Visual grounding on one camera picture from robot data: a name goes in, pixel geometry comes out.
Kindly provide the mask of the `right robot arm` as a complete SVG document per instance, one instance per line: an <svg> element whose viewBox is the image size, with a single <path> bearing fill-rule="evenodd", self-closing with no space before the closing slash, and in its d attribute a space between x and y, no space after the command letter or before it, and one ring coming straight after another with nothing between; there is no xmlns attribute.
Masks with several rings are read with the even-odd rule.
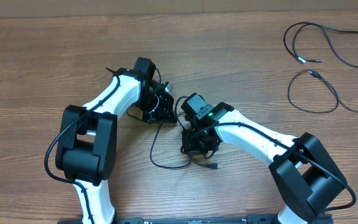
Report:
<svg viewBox="0 0 358 224"><path fill-rule="evenodd" d="M265 165L285 202L277 223L313 223L344 190L347 180L310 133L296 138L247 119L233 106L213 106L197 93L181 106L191 128L183 131L186 154L217 151L223 142L248 152Z"/></svg>

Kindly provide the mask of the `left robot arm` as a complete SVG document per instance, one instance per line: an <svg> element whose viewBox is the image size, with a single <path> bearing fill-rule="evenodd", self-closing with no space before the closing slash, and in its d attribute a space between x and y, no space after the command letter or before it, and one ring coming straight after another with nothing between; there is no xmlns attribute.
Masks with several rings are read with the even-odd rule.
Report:
<svg viewBox="0 0 358 224"><path fill-rule="evenodd" d="M159 70L148 58L139 57L134 68L119 68L111 84L94 100L68 105L62 116L55 148L56 168L62 182L74 186L83 216L78 223L114 223L116 211L109 196L108 179L116 161L117 122L131 106L142 111L147 124L175 124L169 82L154 80Z"/></svg>

